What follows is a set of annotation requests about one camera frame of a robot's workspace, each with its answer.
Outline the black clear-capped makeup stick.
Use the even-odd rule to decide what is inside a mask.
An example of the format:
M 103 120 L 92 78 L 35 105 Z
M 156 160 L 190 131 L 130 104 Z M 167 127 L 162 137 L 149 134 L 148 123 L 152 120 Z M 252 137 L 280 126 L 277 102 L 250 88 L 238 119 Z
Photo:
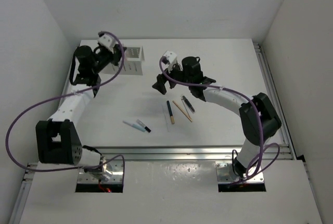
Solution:
M 184 103 L 187 105 L 187 107 L 190 109 L 190 111 L 191 111 L 192 113 L 194 113 L 194 112 L 195 112 L 195 109 L 193 108 L 192 104 L 191 104 L 190 101 L 187 99 L 187 97 L 182 96 L 182 99 L 183 99 Z

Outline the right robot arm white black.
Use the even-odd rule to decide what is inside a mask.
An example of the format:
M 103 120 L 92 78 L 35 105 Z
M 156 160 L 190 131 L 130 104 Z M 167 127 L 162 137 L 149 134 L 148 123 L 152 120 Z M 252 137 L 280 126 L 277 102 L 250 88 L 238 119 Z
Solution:
M 159 60 L 161 74 L 152 87 L 166 94 L 166 83 L 173 89 L 177 84 L 188 87 L 192 96 L 207 103 L 219 105 L 239 116 L 245 136 L 241 151 L 232 159 L 233 173 L 244 180 L 261 171 L 261 162 L 267 146 L 265 142 L 281 128 L 281 120 L 265 93 L 246 96 L 217 84 L 201 70 L 200 58 L 185 57 L 181 62 L 173 52 L 165 52 Z

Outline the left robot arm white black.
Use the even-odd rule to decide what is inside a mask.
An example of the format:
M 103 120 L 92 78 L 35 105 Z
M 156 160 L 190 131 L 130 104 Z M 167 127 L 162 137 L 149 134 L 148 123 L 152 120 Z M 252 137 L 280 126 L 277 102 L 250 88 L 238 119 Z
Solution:
M 99 44 L 76 48 L 69 72 L 70 96 L 47 120 L 37 123 L 36 140 L 39 161 L 97 169 L 104 161 L 95 148 L 83 145 L 76 130 L 86 106 L 94 99 L 101 85 L 99 73 L 108 65 L 120 67 L 126 47 L 119 44 L 109 48 Z

